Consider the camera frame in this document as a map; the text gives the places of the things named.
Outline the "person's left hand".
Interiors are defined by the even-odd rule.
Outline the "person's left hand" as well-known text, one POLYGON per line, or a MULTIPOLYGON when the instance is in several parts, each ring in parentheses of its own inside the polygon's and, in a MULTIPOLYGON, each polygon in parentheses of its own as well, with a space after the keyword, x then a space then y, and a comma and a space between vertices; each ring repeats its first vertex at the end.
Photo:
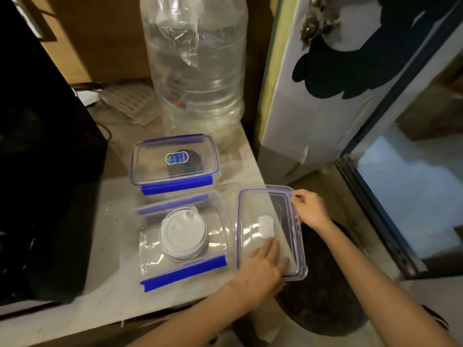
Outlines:
POLYGON ((251 254, 231 281, 231 290, 236 294, 240 308, 244 312, 254 310, 285 286, 285 282, 280 281, 278 272, 278 262, 283 258, 280 257, 280 242, 271 237, 266 239, 265 243, 269 243, 268 261, 253 266, 251 254))

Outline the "person's right hand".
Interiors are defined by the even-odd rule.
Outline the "person's right hand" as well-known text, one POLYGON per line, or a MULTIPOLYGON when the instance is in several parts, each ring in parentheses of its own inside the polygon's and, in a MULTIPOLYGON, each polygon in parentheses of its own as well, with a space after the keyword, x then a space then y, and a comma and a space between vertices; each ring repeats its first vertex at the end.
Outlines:
POLYGON ((334 226, 323 199, 315 192, 307 190, 305 203, 292 203, 300 220, 307 226, 320 233, 334 226))

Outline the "clear lid with blue seal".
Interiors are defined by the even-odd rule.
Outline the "clear lid with blue seal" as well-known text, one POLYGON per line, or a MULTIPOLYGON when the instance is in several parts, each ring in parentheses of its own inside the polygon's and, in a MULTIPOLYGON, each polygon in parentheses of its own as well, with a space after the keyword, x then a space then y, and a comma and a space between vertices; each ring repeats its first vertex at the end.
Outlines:
POLYGON ((238 197, 236 263, 245 259, 266 239, 280 244, 279 259, 289 258, 282 275, 286 281, 304 280, 308 273, 299 216, 293 207, 293 189, 266 185, 243 189, 238 197))

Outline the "person's right forearm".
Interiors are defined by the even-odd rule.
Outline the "person's right forearm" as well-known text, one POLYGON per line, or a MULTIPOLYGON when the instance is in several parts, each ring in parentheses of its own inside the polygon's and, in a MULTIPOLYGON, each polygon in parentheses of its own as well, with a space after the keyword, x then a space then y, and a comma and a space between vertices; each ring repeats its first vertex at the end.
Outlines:
POLYGON ((459 347, 410 295, 327 219, 310 225, 324 240, 386 347, 459 347))

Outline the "person's left forearm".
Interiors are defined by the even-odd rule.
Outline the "person's left forearm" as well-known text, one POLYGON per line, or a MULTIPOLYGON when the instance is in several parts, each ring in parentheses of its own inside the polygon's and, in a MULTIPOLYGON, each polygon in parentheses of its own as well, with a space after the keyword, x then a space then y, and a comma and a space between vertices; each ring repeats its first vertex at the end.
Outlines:
POLYGON ((127 347, 205 347, 214 336, 249 310, 249 302, 238 287, 226 284, 127 347))

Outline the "dark floor mat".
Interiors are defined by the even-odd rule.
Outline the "dark floor mat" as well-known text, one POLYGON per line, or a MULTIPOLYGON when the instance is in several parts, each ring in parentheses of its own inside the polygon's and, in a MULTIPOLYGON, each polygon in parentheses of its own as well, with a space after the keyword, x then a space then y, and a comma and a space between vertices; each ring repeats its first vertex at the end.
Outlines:
POLYGON ((357 331, 368 321, 361 304, 322 238, 304 223, 301 230, 308 274, 289 281, 276 302, 309 332, 341 337, 357 331))

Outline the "open clear blue-clip container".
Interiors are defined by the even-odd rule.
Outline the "open clear blue-clip container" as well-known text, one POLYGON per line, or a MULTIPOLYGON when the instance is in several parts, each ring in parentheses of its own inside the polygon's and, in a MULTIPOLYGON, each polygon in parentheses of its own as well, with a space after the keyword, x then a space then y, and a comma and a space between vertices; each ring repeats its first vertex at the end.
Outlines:
POLYGON ((145 293, 227 266, 231 226, 217 192, 178 196, 139 207, 134 211, 132 228, 138 244, 140 284, 145 293), (161 248, 161 222, 171 211, 192 205, 205 220, 209 245, 198 257, 177 262, 161 248))

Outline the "white round cup lid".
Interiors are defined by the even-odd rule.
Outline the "white round cup lid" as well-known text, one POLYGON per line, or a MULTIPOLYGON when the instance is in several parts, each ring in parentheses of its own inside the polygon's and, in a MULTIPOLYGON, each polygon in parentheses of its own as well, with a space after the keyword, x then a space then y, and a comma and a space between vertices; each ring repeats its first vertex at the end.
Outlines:
POLYGON ((195 206, 177 208, 161 222, 161 248, 177 262, 198 257, 209 245, 204 218, 195 206))

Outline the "white refrigerator with black decal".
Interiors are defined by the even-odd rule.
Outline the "white refrigerator with black decal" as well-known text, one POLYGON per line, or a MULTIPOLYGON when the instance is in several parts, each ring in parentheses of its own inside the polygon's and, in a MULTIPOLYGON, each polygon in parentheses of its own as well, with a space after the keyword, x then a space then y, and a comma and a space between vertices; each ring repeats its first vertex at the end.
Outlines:
POLYGON ((381 38, 417 0, 335 0, 340 26, 307 48, 310 0, 271 0, 275 16, 259 102, 257 162, 266 184, 288 185, 333 161, 394 84, 381 38))

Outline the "closed clear blue-clip container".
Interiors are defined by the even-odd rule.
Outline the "closed clear blue-clip container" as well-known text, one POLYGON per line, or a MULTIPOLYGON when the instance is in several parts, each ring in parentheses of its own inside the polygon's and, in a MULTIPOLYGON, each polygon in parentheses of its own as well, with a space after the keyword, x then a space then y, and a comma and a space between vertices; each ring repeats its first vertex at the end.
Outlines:
POLYGON ((130 163, 130 180, 145 196, 185 192, 213 186, 221 177, 217 147, 211 136, 195 133, 143 140, 135 144, 130 163), (196 151, 203 158, 204 171, 171 177, 166 155, 181 149, 196 151))

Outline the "large clear plastic water bottle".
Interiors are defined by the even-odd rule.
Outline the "large clear plastic water bottle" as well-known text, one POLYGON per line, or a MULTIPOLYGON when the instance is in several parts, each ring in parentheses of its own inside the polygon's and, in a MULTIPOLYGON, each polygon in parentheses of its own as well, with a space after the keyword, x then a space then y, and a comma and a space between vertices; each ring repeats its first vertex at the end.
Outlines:
POLYGON ((170 133, 242 133, 246 0, 140 0, 150 74, 170 133))

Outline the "grey perforated tray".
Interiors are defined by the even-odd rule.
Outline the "grey perforated tray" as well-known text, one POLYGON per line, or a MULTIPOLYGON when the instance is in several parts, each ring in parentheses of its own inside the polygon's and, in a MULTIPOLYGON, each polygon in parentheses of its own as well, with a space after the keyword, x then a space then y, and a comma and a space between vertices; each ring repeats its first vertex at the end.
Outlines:
POLYGON ((99 96, 106 105, 142 127, 149 125, 161 115, 155 90, 143 83, 110 85, 103 89, 99 96))

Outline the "white paper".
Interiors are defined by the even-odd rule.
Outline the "white paper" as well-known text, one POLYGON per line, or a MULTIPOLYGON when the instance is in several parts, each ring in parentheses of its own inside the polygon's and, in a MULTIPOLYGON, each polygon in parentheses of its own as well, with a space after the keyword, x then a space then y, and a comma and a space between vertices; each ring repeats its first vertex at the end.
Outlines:
POLYGON ((72 88, 75 96, 80 99, 82 104, 88 108, 100 101, 101 89, 80 90, 72 88))

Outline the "black appliance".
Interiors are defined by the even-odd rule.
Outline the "black appliance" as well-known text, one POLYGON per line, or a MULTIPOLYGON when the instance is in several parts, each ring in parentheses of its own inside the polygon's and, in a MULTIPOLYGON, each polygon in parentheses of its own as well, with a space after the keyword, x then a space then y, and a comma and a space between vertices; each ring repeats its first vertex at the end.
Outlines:
POLYGON ((107 140, 0 0, 0 318, 82 294, 107 140))

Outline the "dark metal door frame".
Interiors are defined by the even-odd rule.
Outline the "dark metal door frame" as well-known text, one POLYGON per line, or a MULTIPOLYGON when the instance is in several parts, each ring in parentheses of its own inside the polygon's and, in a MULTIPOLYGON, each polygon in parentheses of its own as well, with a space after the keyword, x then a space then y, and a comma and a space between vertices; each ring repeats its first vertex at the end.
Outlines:
POLYGON ((387 140, 395 121, 463 50, 463 0, 417 0, 401 32, 381 38, 394 84, 336 166, 406 279, 463 276, 463 142, 418 154, 387 140))

